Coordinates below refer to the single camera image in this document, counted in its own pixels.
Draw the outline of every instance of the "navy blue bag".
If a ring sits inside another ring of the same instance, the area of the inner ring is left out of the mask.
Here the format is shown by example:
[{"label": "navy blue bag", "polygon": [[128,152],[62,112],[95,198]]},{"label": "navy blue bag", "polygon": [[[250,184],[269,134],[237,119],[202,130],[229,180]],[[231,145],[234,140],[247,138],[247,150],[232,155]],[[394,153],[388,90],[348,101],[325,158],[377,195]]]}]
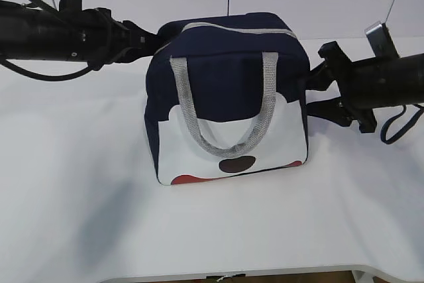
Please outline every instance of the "navy blue bag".
[{"label": "navy blue bag", "polygon": [[276,15],[164,25],[146,77],[145,123],[160,183],[299,166],[307,158],[309,60]]}]

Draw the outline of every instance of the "metal bracket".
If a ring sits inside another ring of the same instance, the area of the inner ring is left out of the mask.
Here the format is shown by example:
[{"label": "metal bracket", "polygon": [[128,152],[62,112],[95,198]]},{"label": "metal bracket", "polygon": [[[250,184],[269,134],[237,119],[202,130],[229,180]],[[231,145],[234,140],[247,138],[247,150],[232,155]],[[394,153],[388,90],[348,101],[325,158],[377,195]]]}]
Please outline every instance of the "metal bracket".
[{"label": "metal bracket", "polygon": [[365,29],[365,35],[376,57],[386,57],[390,60],[399,58],[396,47],[385,23],[377,21]]}]

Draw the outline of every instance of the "red shape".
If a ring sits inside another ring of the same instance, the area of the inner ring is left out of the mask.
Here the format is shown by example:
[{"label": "red shape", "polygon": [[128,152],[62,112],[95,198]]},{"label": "red shape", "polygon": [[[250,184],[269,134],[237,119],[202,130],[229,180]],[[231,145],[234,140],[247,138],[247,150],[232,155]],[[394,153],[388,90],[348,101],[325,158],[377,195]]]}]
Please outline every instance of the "red shape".
[{"label": "red shape", "polygon": [[[298,167],[301,166],[302,162],[300,160],[296,160],[295,162],[292,162],[291,164],[282,166],[282,168],[288,168],[288,167]],[[172,180],[171,185],[180,185],[180,184],[190,184],[193,182],[208,182],[211,180],[218,180],[228,177],[220,177],[220,178],[199,178],[192,175],[181,175]]]},{"label": "red shape", "polygon": [[301,165],[302,165],[302,162],[300,160],[296,160],[295,162],[292,162],[291,164],[283,166],[283,168],[298,167],[298,166],[301,166]]},{"label": "red shape", "polygon": [[180,185],[180,184],[190,184],[192,182],[208,182],[210,180],[223,179],[228,177],[221,178],[198,178],[192,175],[181,175],[172,180],[171,185]]}]

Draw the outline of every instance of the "white table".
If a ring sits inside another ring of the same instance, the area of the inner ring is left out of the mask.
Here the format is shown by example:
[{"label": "white table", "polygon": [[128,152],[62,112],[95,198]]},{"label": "white table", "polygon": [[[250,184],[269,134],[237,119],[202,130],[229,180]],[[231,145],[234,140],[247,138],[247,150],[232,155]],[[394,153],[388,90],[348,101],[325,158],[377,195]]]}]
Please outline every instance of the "white table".
[{"label": "white table", "polygon": [[[151,13],[142,17],[143,7],[128,7],[133,0],[119,1],[102,5],[118,7],[120,19],[131,19],[134,10],[143,27]],[[221,3],[208,2],[197,16],[223,14]],[[313,65],[325,42],[302,41]],[[371,56],[364,39],[339,43],[353,60]],[[424,52],[422,38],[395,43],[403,55]],[[0,282],[331,270],[424,282],[423,121],[386,146],[356,125],[310,119],[305,166],[161,186],[142,120],[148,62],[108,66],[60,84],[1,70]],[[47,73],[79,67],[21,65]],[[308,100],[334,94],[312,93]],[[378,111],[379,123],[397,111]]]}]

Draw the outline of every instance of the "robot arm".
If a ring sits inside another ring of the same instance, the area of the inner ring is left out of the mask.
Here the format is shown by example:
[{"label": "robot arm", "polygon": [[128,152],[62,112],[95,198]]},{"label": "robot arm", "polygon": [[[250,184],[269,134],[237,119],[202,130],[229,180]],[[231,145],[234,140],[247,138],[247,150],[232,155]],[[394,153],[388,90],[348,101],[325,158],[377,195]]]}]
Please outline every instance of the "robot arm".
[{"label": "robot arm", "polygon": [[[82,0],[60,0],[59,10],[42,0],[29,1],[28,5],[0,1],[0,64],[36,80],[71,80],[105,64],[152,56],[164,45],[159,36],[131,21],[115,21],[109,9],[82,10]],[[336,81],[341,96],[310,103],[307,111],[344,127],[356,120],[361,133],[373,133],[377,126],[374,108],[416,106],[419,110],[414,118],[390,140],[385,134],[397,117],[386,123],[382,140],[390,144],[424,113],[419,105],[424,103],[424,54],[400,58],[382,23],[368,28],[366,36],[375,58],[352,62],[337,42],[321,47],[319,55],[324,62],[311,71],[307,89],[325,91]],[[87,67],[65,76],[44,76],[22,69],[10,59],[80,61],[87,62]]]},{"label": "robot arm", "polygon": [[[105,64],[151,56],[162,45],[155,34],[131,21],[113,20],[108,9],[82,10],[82,0],[60,0],[58,11],[42,0],[29,1],[0,1],[0,64],[24,76],[70,80]],[[13,59],[80,61],[88,67],[68,76],[41,76],[8,61]]]}]

